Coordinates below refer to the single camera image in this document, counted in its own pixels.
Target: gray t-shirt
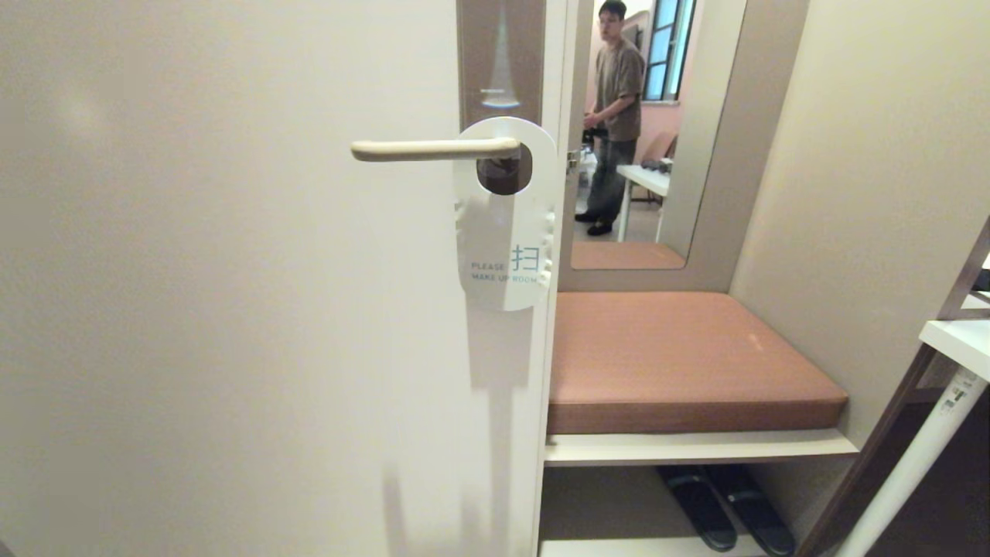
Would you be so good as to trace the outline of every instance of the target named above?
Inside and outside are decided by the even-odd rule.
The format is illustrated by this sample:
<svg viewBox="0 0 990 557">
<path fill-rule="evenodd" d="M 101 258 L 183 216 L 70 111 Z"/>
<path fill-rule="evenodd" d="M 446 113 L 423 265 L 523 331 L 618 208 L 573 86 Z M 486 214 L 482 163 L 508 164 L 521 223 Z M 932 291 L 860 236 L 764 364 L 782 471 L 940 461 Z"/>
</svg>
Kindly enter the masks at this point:
<svg viewBox="0 0 990 557">
<path fill-rule="evenodd" d="M 640 136 L 640 95 L 643 92 L 645 62 L 636 46 L 623 39 L 618 48 L 608 45 L 598 51 L 595 60 L 598 94 L 595 112 L 601 112 L 619 97 L 635 95 L 625 110 L 605 121 L 612 141 L 631 141 Z"/>
</svg>

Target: window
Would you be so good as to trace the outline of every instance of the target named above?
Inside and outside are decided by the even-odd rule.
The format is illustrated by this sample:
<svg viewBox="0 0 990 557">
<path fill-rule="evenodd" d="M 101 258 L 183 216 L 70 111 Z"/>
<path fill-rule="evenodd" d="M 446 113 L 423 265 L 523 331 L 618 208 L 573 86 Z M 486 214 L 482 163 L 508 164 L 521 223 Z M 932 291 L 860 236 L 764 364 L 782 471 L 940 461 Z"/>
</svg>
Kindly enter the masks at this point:
<svg viewBox="0 0 990 557">
<path fill-rule="evenodd" d="M 694 0 L 656 0 L 643 100 L 677 100 Z"/>
</svg>

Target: lever handle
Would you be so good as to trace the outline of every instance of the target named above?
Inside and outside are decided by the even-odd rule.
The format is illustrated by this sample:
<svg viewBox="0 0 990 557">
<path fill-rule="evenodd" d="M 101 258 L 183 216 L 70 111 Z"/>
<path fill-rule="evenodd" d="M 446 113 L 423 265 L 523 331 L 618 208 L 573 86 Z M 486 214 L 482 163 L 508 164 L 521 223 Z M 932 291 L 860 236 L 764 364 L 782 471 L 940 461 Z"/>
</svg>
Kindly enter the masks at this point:
<svg viewBox="0 0 990 557">
<path fill-rule="evenodd" d="M 355 141 L 350 152 L 368 163 L 393 161 L 454 161 L 459 159 L 510 159 L 519 156 L 519 140 L 493 138 L 444 141 Z"/>
</svg>

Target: man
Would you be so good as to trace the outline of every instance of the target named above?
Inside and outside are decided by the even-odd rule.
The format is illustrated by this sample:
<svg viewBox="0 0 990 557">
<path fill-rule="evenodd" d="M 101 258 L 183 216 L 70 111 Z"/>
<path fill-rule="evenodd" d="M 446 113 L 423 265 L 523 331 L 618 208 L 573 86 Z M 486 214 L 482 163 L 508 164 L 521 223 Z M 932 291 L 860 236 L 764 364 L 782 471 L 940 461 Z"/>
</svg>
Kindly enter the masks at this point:
<svg viewBox="0 0 990 557">
<path fill-rule="evenodd" d="M 575 219 L 593 223 L 589 236 L 612 232 L 619 216 L 625 181 L 616 173 L 618 165 L 630 165 L 640 136 L 640 92 L 643 90 L 645 62 L 622 36 L 626 5 L 608 0 L 598 11 L 598 25 L 605 46 L 595 61 L 595 109 L 584 117 L 584 128 L 604 126 L 607 135 L 599 139 L 598 167 L 591 180 L 588 209 Z"/>
</svg>

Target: white table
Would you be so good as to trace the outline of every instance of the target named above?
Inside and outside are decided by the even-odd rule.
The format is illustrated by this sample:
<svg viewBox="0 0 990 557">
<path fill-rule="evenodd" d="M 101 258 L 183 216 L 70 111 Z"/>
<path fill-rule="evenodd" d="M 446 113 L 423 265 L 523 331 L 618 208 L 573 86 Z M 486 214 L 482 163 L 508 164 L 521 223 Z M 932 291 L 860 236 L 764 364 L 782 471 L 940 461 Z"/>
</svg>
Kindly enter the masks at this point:
<svg viewBox="0 0 990 557">
<path fill-rule="evenodd" d="M 622 209 L 619 211 L 619 241 L 626 241 L 626 229 L 629 227 L 629 203 L 633 197 L 633 184 L 639 184 L 649 191 L 659 195 L 667 196 L 670 188 L 670 174 L 664 174 L 657 170 L 647 170 L 639 165 L 619 165 L 616 171 L 626 179 L 626 191 L 622 196 Z M 660 241 L 660 224 L 663 223 L 663 207 L 660 207 L 660 221 L 656 223 L 656 239 Z"/>
<path fill-rule="evenodd" d="M 990 319 L 929 321 L 922 342 L 960 365 L 904 456 L 866 508 L 836 557 L 862 557 L 894 519 L 990 380 Z"/>
</svg>

